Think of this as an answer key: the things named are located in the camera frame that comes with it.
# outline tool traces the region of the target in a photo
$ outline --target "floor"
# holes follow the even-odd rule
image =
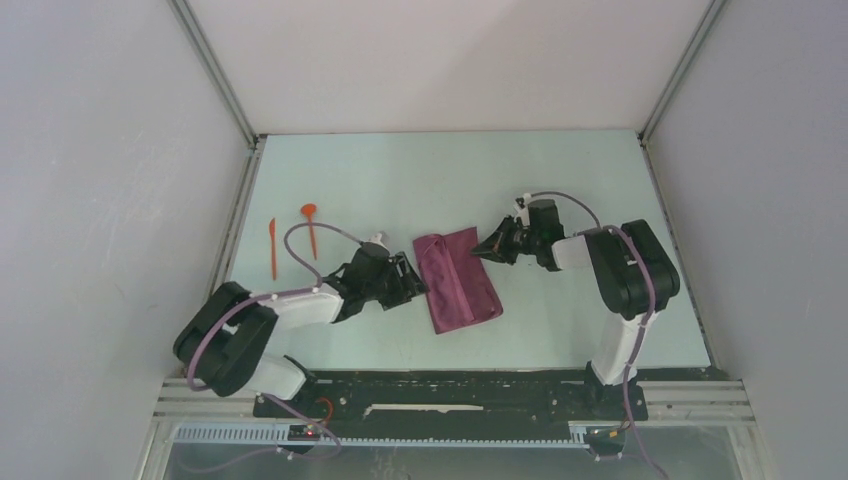
[[[302,287],[313,277],[277,246],[270,274],[268,223],[277,238],[303,221],[300,207],[318,206],[316,221],[360,238],[384,230],[392,251],[412,240],[477,226],[483,238],[512,213],[525,192],[559,190],[587,203],[603,223],[645,219],[666,251],[672,243],[642,152],[632,131],[537,131],[348,135],[268,138],[237,248],[231,279],[258,291]],[[579,208],[558,202],[566,234],[592,226]],[[316,231],[327,274],[350,260],[355,244]],[[308,233],[292,245],[311,259]],[[610,313],[589,269],[550,273],[531,257],[513,266],[485,264],[504,306],[489,322],[436,335],[424,297],[383,312],[376,303],[336,325],[277,335],[269,353],[287,354],[311,369],[582,368]],[[709,365],[689,297],[669,303],[645,341],[639,366]]]

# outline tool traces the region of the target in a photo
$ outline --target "cloth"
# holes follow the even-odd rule
[[[430,289],[427,306],[436,334],[503,314],[483,262],[471,255],[477,243],[477,227],[444,236],[425,235],[412,242],[421,279]]]

